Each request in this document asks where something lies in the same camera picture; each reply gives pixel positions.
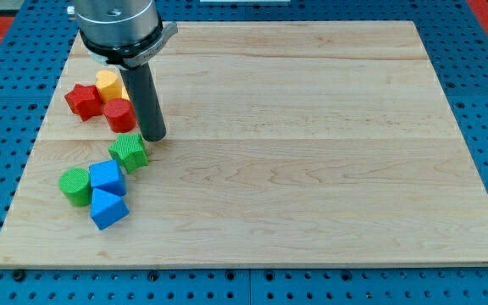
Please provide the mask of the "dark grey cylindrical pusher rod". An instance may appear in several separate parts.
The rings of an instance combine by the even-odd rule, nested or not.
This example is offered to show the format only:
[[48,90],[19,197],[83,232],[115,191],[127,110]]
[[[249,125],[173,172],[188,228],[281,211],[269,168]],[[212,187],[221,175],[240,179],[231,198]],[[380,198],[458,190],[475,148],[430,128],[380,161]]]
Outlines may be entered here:
[[149,64],[121,70],[120,74],[143,139],[162,140],[166,135],[166,127]]

